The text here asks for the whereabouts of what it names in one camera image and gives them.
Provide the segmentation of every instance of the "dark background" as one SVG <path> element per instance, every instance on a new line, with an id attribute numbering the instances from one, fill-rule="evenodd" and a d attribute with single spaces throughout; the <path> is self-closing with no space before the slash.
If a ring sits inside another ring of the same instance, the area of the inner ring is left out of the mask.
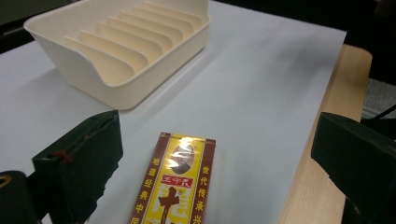
<path id="1" fill-rule="evenodd" d="M 0 0 L 0 53 L 33 40 L 22 29 L 29 17 L 75 1 L 77 0 Z M 346 44 L 372 53 L 370 77 L 396 86 L 396 0 L 216 1 L 347 31 Z M 22 16 L 14 21 L 3 22 L 4 15 L 9 12 Z"/>

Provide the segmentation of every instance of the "white plastic tray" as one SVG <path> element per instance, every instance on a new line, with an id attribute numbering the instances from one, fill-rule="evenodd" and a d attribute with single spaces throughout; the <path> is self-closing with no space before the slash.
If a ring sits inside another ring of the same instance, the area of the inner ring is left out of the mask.
<path id="1" fill-rule="evenodd" d="M 205 47 L 207 0 L 84 0 L 24 24 L 66 80 L 116 109 L 137 106 Z"/>

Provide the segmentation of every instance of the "plastic container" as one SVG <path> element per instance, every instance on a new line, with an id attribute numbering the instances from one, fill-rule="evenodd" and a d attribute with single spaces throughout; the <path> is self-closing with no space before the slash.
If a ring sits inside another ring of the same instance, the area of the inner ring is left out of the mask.
<path id="1" fill-rule="evenodd" d="M 207 0 L 84 0 L 24 28 L 71 85 L 129 109 L 205 47 L 207 8 Z"/>

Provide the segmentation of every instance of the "table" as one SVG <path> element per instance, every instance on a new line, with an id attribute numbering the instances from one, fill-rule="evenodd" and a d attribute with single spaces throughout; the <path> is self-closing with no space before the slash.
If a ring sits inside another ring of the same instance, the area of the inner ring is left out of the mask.
<path id="1" fill-rule="evenodd" d="M 217 2 L 209 8 L 207 47 L 120 112 L 124 156 L 91 223 L 126 223 L 160 132 L 217 140 L 205 223 L 324 223 L 342 214 L 343 196 L 309 160 L 311 129 L 333 99 L 336 113 L 360 115 L 370 56 L 342 47 L 342 31 Z M 29 175 L 35 154 L 111 109 L 68 85 L 36 42 L 0 55 L 0 71 L 1 171 Z M 327 203 L 333 194 L 339 200 Z"/>

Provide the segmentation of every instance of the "wood grain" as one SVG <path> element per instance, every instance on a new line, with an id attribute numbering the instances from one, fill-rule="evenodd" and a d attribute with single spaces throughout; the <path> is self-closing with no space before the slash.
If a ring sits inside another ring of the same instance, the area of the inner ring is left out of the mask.
<path id="1" fill-rule="evenodd" d="M 341 223 L 346 197 L 311 159 L 311 147 L 320 112 L 361 119 L 371 61 L 363 49 L 342 47 L 278 223 Z"/>

